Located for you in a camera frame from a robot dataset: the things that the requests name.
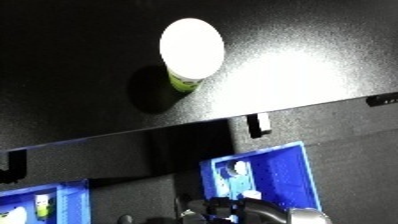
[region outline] small white cup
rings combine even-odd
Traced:
[[[160,39],[160,54],[174,88],[192,92],[221,67],[225,50],[222,37],[213,26],[187,18],[166,28]]]

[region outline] black table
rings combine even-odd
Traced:
[[[5,0],[0,149],[394,92],[393,0]],[[220,71],[176,93],[162,31],[195,17],[226,43]]]

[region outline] blue container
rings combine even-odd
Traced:
[[[321,210],[302,142],[204,161],[201,174],[207,199],[237,200],[257,191],[262,200],[286,210]]]
[[[89,224],[87,180],[0,192],[0,224]]]

